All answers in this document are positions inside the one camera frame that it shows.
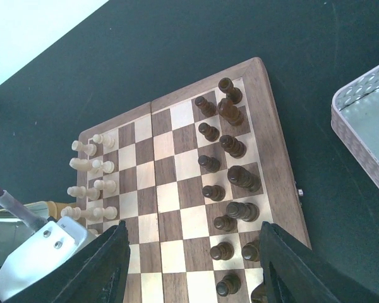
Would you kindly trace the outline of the white chess bishop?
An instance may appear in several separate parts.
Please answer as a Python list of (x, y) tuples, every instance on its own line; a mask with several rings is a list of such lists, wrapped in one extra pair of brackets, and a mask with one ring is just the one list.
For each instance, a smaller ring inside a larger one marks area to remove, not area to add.
[(75, 198), (88, 198), (98, 200), (100, 191), (96, 188), (87, 189), (85, 186), (72, 186), (67, 189), (67, 194)]

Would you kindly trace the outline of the white chess queen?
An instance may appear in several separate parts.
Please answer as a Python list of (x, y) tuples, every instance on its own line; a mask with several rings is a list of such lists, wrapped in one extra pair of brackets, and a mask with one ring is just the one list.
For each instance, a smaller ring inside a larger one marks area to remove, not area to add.
[(99, 236), (99, 233), (97, 232), (97, 230), (95, 229), (88, 229), (88, 231), (93, 234), (94, 236), (98, 237)]

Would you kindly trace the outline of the white chess rook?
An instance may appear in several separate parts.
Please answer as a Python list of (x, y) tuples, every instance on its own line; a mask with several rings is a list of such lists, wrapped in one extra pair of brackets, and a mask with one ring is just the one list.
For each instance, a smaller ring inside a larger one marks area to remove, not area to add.
[(83, 144), (81, 141), (74, 140), (71, 144), (71, 149), (76, 152), (84, 152), (86, 155), (92, 157), (97, 152), (97, 146), (95, 144)]

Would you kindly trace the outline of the white chess knight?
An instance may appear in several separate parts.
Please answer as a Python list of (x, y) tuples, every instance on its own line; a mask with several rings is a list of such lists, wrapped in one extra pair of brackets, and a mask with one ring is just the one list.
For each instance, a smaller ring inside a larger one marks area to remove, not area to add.
[(89, 172), (93, 169), (91, 161), (87, 159), (72, 158), (69, 166), (77, 171)]

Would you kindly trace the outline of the white chess pawn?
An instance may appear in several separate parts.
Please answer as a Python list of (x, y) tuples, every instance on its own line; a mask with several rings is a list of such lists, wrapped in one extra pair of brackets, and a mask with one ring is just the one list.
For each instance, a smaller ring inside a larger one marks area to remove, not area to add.
[(107, 208), (95, 208), (93, 210), (93, 216), (95, 218), (106, 218), (113, 220), (117, 217), (117, 208), (114, 206), (108, 206)]
[(112, 161), (102, 161), (102, 160), (94, 160), (92, 162), (92, 167), (95, 170), (102, 170), (106, 174), (111, 174), (114, 172), (115, 165)]
[(115, 144), (115, 140), (108, 134), (95, 134), (92, 140), (96, 144), (102, 144), (106, 148), (112, 148)]
[(101, 190), (106, 193), (113, 193), (116, 191), (117, 185), (113, 180), (96, 180), (93, 184), (95, 189)]

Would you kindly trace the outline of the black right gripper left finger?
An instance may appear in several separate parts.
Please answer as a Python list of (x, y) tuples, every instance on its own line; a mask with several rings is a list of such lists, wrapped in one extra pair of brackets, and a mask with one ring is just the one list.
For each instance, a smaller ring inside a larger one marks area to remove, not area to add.
[(122, 302), (130, 247), (126, 222), (108, 228), (10, 302)]

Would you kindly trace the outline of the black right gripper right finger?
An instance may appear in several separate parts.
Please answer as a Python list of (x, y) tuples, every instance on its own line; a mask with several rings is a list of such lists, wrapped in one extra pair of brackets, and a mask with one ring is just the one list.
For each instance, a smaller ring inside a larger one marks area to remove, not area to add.
[(379, 302), (275, 223), (262, 223), (260, 259), (269, 302)]

